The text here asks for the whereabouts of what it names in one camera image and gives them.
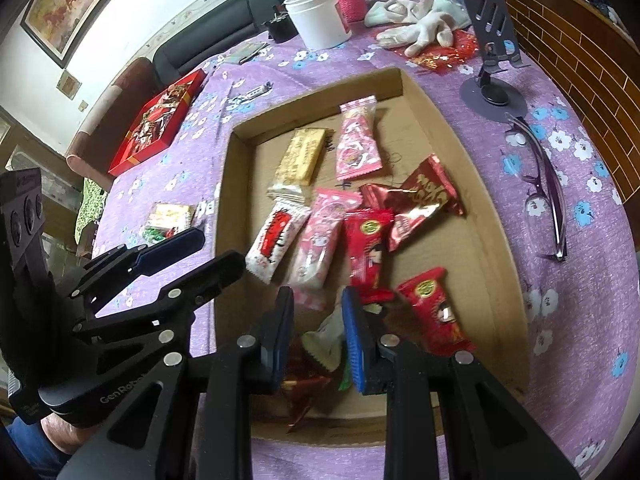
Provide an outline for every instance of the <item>floral tablecloth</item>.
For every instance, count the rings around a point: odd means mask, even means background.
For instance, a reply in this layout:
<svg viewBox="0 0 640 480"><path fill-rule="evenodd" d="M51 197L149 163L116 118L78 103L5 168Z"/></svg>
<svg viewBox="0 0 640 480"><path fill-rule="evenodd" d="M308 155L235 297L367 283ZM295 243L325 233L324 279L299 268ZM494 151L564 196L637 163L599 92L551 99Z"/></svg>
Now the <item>floral tablecloth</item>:
<svg viewBox="0 0 640 480"><path fill-rule="evenodd" d="M522 163L506 126L469 111L459 98L462 82L480 60L445 75L419 68L379 49L369 32L336 48L308 52L300 38L270 44L242 66L213 57L200 65L209 76L174 143L120 176L108 197L95 254L120 243L142 243L140 227L155 202L198 204L206 232L203 250L151 278L140 278L102 314L156 298L162 284L215 254L217 198L228 138L234 124L271 105L377 68L399 66L415 77L458 134L491 194L511 244L529 321L531 374L526 407L581 475L595 467L612 440L631 388L640 335L640 285L631 233L609 171L588 134L553 82L533 60L500 78L519 88L527 121L558 172L568 210L568 259L534 256L524 201L530 187L515 172ZM226 101L266 81L273 89L239 107ZM192 352L215 350L212 304L196 313ZM259 479L382 478L382 447L321 449L254 442Z"/></svg>

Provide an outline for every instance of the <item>picture frame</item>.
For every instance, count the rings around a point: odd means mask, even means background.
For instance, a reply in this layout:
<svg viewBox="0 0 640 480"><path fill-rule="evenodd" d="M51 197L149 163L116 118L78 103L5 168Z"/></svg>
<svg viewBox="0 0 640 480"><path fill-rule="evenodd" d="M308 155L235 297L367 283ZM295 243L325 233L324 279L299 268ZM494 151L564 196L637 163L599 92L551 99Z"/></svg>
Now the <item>picture frame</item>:
<svg viewBox="0 0 640 480"><path fill-rule="evenodd" d="M60 68L65 68L108 1L30 0L20 25Z"/></svg>

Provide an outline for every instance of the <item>green cloth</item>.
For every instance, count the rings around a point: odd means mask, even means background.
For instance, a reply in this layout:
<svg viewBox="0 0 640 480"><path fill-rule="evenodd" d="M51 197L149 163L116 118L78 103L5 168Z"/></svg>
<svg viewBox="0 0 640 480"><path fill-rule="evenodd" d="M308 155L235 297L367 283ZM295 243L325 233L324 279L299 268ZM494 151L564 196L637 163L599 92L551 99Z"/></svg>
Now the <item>green cloth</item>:
<svg viewBox="0 0 640 480"><path fill-rule="evenodd" d="M100 219L108 193L93 180L86 178L82 189L82 205L76 219L76 243L80 243L80 233L87 224Z"/></svg>

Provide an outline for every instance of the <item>gold foil wrapper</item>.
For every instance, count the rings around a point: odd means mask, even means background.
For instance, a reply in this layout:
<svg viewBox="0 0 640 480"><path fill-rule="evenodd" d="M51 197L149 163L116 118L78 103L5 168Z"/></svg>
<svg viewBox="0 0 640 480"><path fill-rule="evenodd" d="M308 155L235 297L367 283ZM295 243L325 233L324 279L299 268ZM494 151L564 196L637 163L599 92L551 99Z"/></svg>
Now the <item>gold foil wrapper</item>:
<svg viewBox="0 0 640 480"><path fill-rule="evenodd" d="M276 169L267 196L305 202L304 190L311 184L325 134L325 128L298 128L295 131Z"/></svg>

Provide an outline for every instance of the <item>small snack box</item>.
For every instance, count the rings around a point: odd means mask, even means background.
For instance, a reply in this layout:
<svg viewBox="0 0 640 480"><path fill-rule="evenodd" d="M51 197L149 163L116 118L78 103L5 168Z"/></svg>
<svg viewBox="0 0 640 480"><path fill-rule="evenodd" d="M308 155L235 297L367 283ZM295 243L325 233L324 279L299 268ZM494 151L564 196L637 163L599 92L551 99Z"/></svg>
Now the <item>small snack box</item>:
<svg viewBox="0 0 640 480"><path fill-rule="evenodd" d="M119 176L171 145L206 75L196 70L142 107L111 162L110 174Z"/></svg>

